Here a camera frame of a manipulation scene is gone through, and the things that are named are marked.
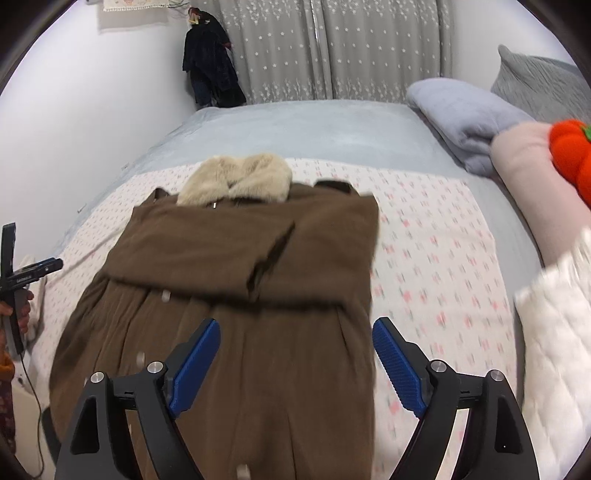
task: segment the green leaf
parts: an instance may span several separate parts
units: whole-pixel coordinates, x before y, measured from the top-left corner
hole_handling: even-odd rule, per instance
[[[583,133],[585,134],[585,137],[587,137],[587,140],[591,142],[591,125],[585,125],[581,128],[583,129]]]

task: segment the pink pillow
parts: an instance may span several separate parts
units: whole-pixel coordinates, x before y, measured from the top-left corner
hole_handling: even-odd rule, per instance
[[[493,140],[491,159],[530,226],[546,266],[569,251],[591,210],[554,168],[548,146],[551,125],[527,122]]]

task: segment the blue gripper pad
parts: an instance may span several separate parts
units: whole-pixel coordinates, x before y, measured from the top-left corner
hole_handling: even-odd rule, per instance
[[[423,400],[424,381],[417,375],[411,366],[411,362],[405,356],[403,350],[406,349],[406,345],[398,344],[394,338],[395,334],[393,335],[388,329],[387,323],[391,329],[395,330],[395,334],[398,334],[398,341],[406,343],[392,325],[390,319],[383,317],[374,323],[372,338],[375,351],[398,394],[402,406],[406,410],[412,411],[420,419],[427,409],[427,405]]]
[[[213,319],[204,320],[203,325],[191,336],[189,341],[179,345],[178,350],[175,349],[176,351],[171,354],[170,357],[173,357],[176,353],[181,352],[184,358],[182,364],[174,368],[176,370],[173,373],[174,379],[168,388],[168,410],[174,418],[191,408],[207,370],[216,356],[221,338],[218,322]]]

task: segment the brown coat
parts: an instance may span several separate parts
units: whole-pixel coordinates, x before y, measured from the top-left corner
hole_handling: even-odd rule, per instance
[[[50,379],[58,436],[92,372],[136,373],[138,354],[163,360],[212,317],[219,352],[177,420],[203,476],[235,480],[246,464],[254,480],[369,479],[375,199],[294,184],[285,203],[212,209],[157,192],[134,209],[63,333]],[[135,419],[131,429],[154,478]]]

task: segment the wall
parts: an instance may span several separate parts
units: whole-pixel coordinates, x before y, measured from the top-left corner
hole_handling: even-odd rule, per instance
[[[453,76],[490,89],[499,73],[497,46],[574,63],[558,39],[517,0],[452,0]]]
[[[187,20],[77,1],[0,95],[0,222],[18,261],[48,255],[77,211],[195,106],[181,71]]]

